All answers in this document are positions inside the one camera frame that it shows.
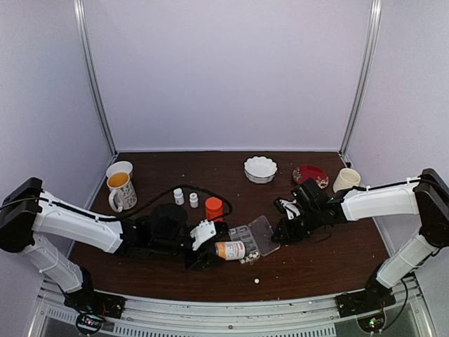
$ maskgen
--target white backdrop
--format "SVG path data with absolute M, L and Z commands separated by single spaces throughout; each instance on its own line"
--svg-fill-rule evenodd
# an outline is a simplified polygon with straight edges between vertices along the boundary
M 88 87 L 72 0 L 0 0 L 0 200 L 31 176 L 84 207 L 110 155 Z M 57 245 L 67 252 L 70 240 Z M 42 276 L 0 251 L 1 336 L 25 336 Z
M 370 81 L 349 157 L 375 186 L 436 169 L 449 182 L 449 2 L 383 1 Z M 398 249 L 419 217 L 382 219 Z M 438 336 L 447 336 L 449 249 L 417 271 Z
M 117 148 L 338 150 L 370 3 L 86 1 Z

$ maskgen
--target mug handle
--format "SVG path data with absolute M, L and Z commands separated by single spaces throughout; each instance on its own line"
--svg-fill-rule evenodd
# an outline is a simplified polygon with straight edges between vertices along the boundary
M 117 195 L 117 190 L 112 190 L 111 193 L 109 193 L 109 205 L 111 206 L 112 210 L 116 213 L 120 213 L 123 211 L 123 202 L 117 202 L 117 206 L 115 204 L 115 196 Z

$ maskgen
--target red dish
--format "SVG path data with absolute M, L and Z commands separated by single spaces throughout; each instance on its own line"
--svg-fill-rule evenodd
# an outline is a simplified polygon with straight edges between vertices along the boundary
M 301 165 L 295 168 L 292 172 L 292 177 L 298 185 L 309 178 L 316 181 L 321 189 L 329 185 L 329 177 L 321 168 L 312 165 Z

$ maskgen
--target mug with tea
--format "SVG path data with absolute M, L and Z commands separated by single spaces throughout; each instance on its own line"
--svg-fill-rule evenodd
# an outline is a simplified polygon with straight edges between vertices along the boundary
M 108 177 L 107 186 L 109 193 L 109 205 L 114 212 L 133 208 L 138 202 L 130 175 L 125 172 L 115 173 Z

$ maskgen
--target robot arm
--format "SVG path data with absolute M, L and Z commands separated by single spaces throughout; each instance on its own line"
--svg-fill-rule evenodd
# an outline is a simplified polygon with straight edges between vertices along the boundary
M 333 197 L 309 179 L 292 191 L 300 215 L 279 221 L 272 241 L 290 243 L 308 238 L 321 226 L 373 216 L 419 214 L 421 228 L 391 258 L 379 266 L 359 294 L 337 297 L 342 317 L 394 304 L 391 288 L 438 249 L 449 245 L 449 188 L 433 169 L 404 183 L 338 191 Z M 286 213 L 283 199 L 276 207 Z
M 204 221 L 191 230 L 186 224 L 187 212 L 174 204 L 158 205 L 150 216 L 137 220 L 119 220 L 61 201 L 43 191 L 41 183 L 30 178 L 4 199 L 0 249 L 27 256 L 39 272 L 61 288 L 66 305 L 79 312 L 120 318 L 124 299 L 94 291 L 89 272 L 69 261 L 43 233 L 130 258 L 148 258 L 152 253 L 184 254 L 187 269 L 201 269 L 221 260 L 210 256 L 208 246 L 227 233 L 226 223 Z

